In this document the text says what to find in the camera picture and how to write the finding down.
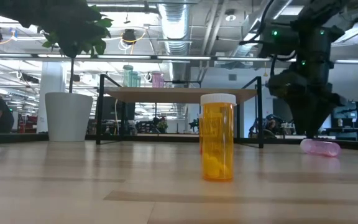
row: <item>ceiling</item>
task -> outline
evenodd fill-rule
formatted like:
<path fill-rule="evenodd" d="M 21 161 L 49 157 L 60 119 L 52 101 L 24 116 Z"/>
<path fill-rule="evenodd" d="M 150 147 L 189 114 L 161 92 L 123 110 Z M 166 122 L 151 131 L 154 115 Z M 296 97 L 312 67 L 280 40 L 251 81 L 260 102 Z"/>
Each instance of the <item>ceiling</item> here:
<path fill-rule="evenodd" d="M 158 14 L 144 14 L 143 12 L 118 12 L 114 8 L 117 5 L 122 4 L 143 4 L 144 1 L 88 1 L 90 4 L 107 4 L 109 7 L 106 7 L 103 14 L 107 15 L 110 19 L 113 19 L 113 25 L 109 29 L 112 38 L 107 39 L 106 42 L 107 48 L 105 54 L 135 54 L 135 55 L 164 55 L 165 51 L 165 41 L 163 33 L 161 20 Z M 148 1 L 151 6 L 154 6 L 155 3 L 168 3 L 168 2 L 182 2 L 175 0 L 154 0 Z M 213 1 L 202 1 L 202 0 L 187 0 L 186 1 L 190 6 L 190 20 L 189 20 L 189 29 L 190 34 L 188 36 L 188 41 L 190 43 L 189 55 L 201 55 L 201 49 L 204 41 L 204 36 L 206 33 L 206 24 L 208 21 L 219 15 L 219 8 L 216 15 L 211 15 L 211 8 L 213 6 Z M 289 7 L 302 6 L 306 3 L 305 0 L 293 0 Z M 223 19 L 219 29 L 218 29 L 218 39 L 214 42 L 211 54 L 230 52 L 236 49 L 238 41 L 244 38 L 244 21 L 247 15 L 256 14 L 260 10 L 260 5 L 262 0 L 232 0 L 229 1 L 227 9 L 235 9 L 234 15 L 236 19 L 233 21 L 227 21 Z M 348 9 L 349 12 L 358 13 L 358 0 L 352 0 Z M 278 18 L 278 22 L 288 22 L 294 20 L 296 16 L 286 16 L 282 15 Z M 347 17 L 341 16 L 338 17 L 335 24 L 346 23 Z M 0 27 L 1 33 L 3 34 L 5 44 L 0 44 L 0 53 L 26 53 L 26 54 L 57 54 L 58 52 L 50 52 L 49 49 L 42 47 L 42 44 L 45 42 L 43 35 L 37 33 L 37 28 L 31 26 L 29 29 L 23 28 L 20 24 L 15 21 L 0 17 Z M 134 48 L 124 49 L 124 46 L 121 44 L 121 34 L 126 29 L 134 29 L 135 35 L 137 38 L 143 37 L 136 42 Z M 12 38 L 12 31 L 16 32 L 17 38 Z M 347 59 L 347 58 L 358 58 L 358 45 L 350 46 L 341 46 L 332 48 L 332 58 L 334 59 Z M 118 83 L 122 83 L 122 67 L 126 65 L 125 62 L 81 62 L 78 61 L 75 63 L 75 73 L 81 76 L 81 81 L 75 83 L 75 92 L 93 96 L 96 99 L 96 89 L 79 89 L 78 86 L 97 86 L 98 85 L 98 75 L 101 73 L 109 74 Z M 170 63 L 131 63 L 134 66 L 134 70 L 139 72 L 142 76 L 146 75 L 151 71 L 161 71 L 165 74 L 165 79 L 170 80 Z M 265 63 L 254 63 L 254 69 L 265 67 Z M 34 78 L 41 80 L 42 73 L 42 62 L 35 60 L 6 60 L 0 58 L 0 85 L 4 85 L 4 88 L 0 88 L 0 93 L 4 95 L 4 98 L 9 102 L 9 105 L 16 105 L 17 102 L 21 102 L 19 105 L 21 112 L 36 114 L 37 113 L 37 104 L 39 97 L 39 85 L 33 85 L 31 83 L 26 83 L 18 78 L 20 74 L 26 73 L 33 76 Z M 220 73 L 230 73 L 223 68 L 210 68 L 206 74 L 204 87 L 211 88 L 226 88 L 233 87 L 233 82 L 228 82 L 226 78 L 219 77 Z M 255 75 L 261 75 L 260 72 L 252 72 L 251 69 L 248 69 L 248 77 L 252 79 Z M 151 87 L 151 83 L 142 79 L 142 86 Z M 26 105 L 25 101 L 31 101 L 31 105 Z M 161 105 L 162 107 L 166 106 L 169 111 L 172 112 L 173 117 L 182 117 L 183 111 L 178 113 L 175 105 Z M 140 114 L 149 114 L 154 111 L 153 105 L 139 105 L 139 108 L 144 108 L 145 111 L 139 110 Z"/>

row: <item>robotic arm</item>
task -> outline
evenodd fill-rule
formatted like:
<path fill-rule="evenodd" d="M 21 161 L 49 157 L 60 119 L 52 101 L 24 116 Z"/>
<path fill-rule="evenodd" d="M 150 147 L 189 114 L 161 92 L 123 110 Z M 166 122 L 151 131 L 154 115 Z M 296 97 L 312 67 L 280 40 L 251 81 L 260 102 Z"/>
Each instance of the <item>robotic arm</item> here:
<path fill-rule="evenodd" d="M 344 31 L 337 27 L 322 27 L 339 13 L 349 0 L 311 0 L 290 24 L 267 21 L 261 32 L 259 57 L 296 56 L 289 69 L 270 77 L 270 94 L 284 99 L 294 119 L 296 132 L 313 138 L 324 120 L 346 99 L 332 93 L 328 83 L 331 43 Z"/>

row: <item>plant stem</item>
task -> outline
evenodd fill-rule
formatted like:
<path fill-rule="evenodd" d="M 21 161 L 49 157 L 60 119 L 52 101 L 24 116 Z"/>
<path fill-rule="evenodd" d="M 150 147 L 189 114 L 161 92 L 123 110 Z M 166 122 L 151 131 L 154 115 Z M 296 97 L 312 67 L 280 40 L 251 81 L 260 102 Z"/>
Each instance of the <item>plant stem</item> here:
<path fill-rule="evenodd" d="M 71 59 L 71 74 L 70 74 L 70 86 L 68 87 L 68 92 L 73 93 L 73 81 L 74 81 L 74 60 L 75 58 Z"/>

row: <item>table surface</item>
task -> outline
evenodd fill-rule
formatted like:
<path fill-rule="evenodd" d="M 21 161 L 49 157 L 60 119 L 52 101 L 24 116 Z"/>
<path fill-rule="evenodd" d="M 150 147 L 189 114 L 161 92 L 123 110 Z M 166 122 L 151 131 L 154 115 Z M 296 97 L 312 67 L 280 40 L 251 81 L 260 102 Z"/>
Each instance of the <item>table surface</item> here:
<path fill-rule="evenodd" d="M 0 223 L 358 223 L 358 151 L 235 145 L 234 158 L 234 181 L 214 183 L 198 144 L 1 144 Z"/>
<path fill-rule="evenodd" d="M 237 104 L 254 96 L 256 90 L 218 88 L 129 88 L 108 87 L 105 93 L 126 103 L 200 103 L 202 95 L 229 93 L 236 96 Z"/>

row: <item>silver duct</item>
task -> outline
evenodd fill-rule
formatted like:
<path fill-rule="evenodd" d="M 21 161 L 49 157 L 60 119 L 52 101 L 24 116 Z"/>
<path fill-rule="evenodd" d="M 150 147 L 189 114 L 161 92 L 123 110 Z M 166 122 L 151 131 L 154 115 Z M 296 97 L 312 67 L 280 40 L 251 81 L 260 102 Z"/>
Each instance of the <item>silver duct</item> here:
<path fill-rule="evenodd" d="M 263 11 L 265 10 L 267 4 L 270 0 L 264 0 L 260 7 L 259 15 L 253 20 L 249 21 L 248 23 L 248 30 L 251 30 L 252 25 L 256 23 L 256 20 L 260 20 L 263 14 Z M 292 0 L 274 0 L 272 5 L 269 7 L 269 10 L 266 13 L 265 19 L 276 19 L 282 11 L 292 2 Z M 238 46 L 236 50 L 233 51 L 232 57 L 245 57 L 250 52 L 252 46 Z"/>
<path fill-rule="evenodd" d="M 164 39 L 186 39 L 189 27 L 189 5 L 159 4 L 161 25 Z M 188 55 L 189 43 L 165 42 L 165 50 L 169 55 Z M 187 63 L 171 63 L 172 80 L 189 81 L 190 74 L 186 73 Z"/>

